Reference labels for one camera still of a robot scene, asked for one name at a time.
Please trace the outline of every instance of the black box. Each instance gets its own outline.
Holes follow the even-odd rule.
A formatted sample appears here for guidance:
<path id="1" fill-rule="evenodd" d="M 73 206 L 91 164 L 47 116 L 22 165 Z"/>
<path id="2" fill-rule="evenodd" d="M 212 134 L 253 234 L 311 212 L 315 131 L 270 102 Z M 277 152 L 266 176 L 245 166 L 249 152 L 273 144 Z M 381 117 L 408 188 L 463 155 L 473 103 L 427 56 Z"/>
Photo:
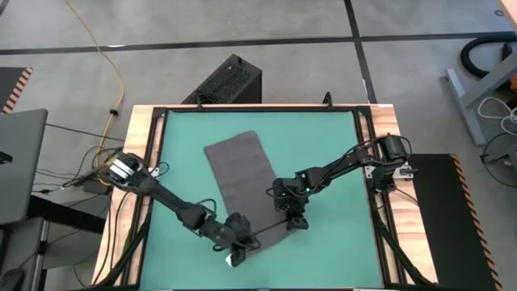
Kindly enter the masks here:
<path id="1" fill-rule="evenodd" d="M 261 103 L 262 71 L 231 55 L 182 104 Z"/>

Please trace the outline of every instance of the teal table surface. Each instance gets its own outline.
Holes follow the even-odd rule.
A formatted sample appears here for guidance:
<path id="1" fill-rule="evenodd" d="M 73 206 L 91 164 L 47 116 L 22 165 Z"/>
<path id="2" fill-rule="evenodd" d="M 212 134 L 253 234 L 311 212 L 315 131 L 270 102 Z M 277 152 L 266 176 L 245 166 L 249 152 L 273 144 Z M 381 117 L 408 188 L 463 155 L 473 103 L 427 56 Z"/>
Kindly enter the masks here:
<path id="1" fill-rule="evenodd" d="M 170 170 L 160 182 L 190 202 L 213 198 L 224 221 L 228 214 L 204 147 L 249 130 L 278 177 L 325 166 L 357 144 L 350 112 L 170 112 L 161 153 Z M 312 196 L 305 216 L 308 230 L 231 268 L 227 251 L 212 251 L 210 240 L 155 202 L 141 290 L 382 287 L 361 170 Z"/>

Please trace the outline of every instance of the gray cloth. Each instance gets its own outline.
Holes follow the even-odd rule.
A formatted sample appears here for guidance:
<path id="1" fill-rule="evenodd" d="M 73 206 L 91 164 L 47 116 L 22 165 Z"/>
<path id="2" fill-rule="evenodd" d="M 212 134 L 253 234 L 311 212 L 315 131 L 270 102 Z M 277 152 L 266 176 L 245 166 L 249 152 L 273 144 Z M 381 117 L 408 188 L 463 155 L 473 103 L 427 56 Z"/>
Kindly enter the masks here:
<path id="1" fill-rule="evenodd" d="M 285 213 L 276 211 L 273 199 L 265 193 L 276 176 L 257 133 L 249 131 L 239 134 L 206 146 L 204 152 L 228 214 L 238 212 L 245 215 L 252 232 L 285 219 Z M 258 234 L 257 239 L 262 246 L 248 255 L 263 251 L 286 238 L 291 233 L 286 226 L 286 223 L 282 223 Z"/>

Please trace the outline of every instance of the concrete floor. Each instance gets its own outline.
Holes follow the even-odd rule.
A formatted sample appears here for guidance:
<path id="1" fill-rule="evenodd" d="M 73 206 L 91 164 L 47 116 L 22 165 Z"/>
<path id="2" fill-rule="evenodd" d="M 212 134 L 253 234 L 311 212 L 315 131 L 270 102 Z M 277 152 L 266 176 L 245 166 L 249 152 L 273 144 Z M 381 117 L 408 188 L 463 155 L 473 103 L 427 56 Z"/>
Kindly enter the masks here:
<path id="1" fill-rule="evenodd" d="M 352 0 L 361 36 L 505 32 L 494 0 Z M 341 0 L 90 0 L 72 1 L 102 45 L 212 40 L 352 36 Z M 486 238 L 505 289 L 517 289 L 517 193 L 491 179 L 479 160 L 444 80 L 449 67 L 464 85 L 475 79 L 461 70 L 459 51 L 470 39 L 364 42 L 379 103 L 393 103 L 401 133 L 417 153 L 460 156 Z M 0 17 L 2 49 L 91 46 L 88 35 L 62 0 L 10 1 Z M 489 69 L 498 46 L 473 53 Z M 124 138 L 134 104 L 180 103 L 231 53 L 263 70 L 264 103 L 320 103 L 326 91 L 335 102 L 367 103 L 354 43 L 282 44 L 226 48 L 181 48 L 113 52 L 124 77 L 126 100 L 110 131 Z M 101 133 L 119 85 L 97 53 L 0 56 L 0 66 L 30 66 L 34 73 L 16 111 L 47 108 L 48 122 Z M 83 153 L 98 139 L 47 128 L 39 167 L 75 172 Z M 110 141 L 109 146 L 119 142 Z M 498 169 L 511 175 L 507 169 Z M 54 182 L 38 176 L 37 182 Z M 66 203 L 90 197 L 78 189 L 51 193 Z M 106 199 L 82 207 L 97 213 Z M 54 227 L 51 237 L 67 229 Z M 49 248 L 47 267 L 78 265 L 90 282 L 100 237 L 80 233 Z M 49 272 L 47 290 L 80 288 L 70 267 Z"/>

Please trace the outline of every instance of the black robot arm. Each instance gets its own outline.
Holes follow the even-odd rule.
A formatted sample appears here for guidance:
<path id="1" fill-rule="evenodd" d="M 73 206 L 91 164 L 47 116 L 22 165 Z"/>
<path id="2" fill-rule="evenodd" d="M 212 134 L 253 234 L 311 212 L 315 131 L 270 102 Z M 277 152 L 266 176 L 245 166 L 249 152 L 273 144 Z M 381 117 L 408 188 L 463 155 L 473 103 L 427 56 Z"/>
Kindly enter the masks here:
<path id="1" fill-rule="evenodd" d="M 245 216 L 232 213 L 224 224 L 218 222 L 211 209 L 199 203 L 186 202 L 163 187 L 138 156 L 117 154 L 108 165 L 105 171 L 101 171 L 103 178 L 119 189 L 139 196 L 150 196 L 162 203 L 176 214 L 187 229 L 212 240 L 215 243 L 214 251 L 230 248 L 231 255 L 227 261 L 233 267 L 246 259 L 247 251 L 260 247 L 259 241 L 250 232 L 250 223 Z"/>
<path id="2" fill-rule="evenodd" d="M 288 229 L 306 230 L 309 223 L 304 219 L 305 205 L 309 196 L 319 193 L 336 179 L 355 169 L 373 166 L 370 188 L 388 190 L 394 186 L 393 173 L 404 165 L 408 154 L 402 140 L 404 137 L 387 135 L 366 141 L 349 149 L 342 157 L 324 167 L 310 167 L 298 171 L 294 178 L 277 178 L 267 194 L 275 200 L 275 208 L 287 215 Z M 370 155 L 372 147 L 377 146 L 381 160 Z"/>

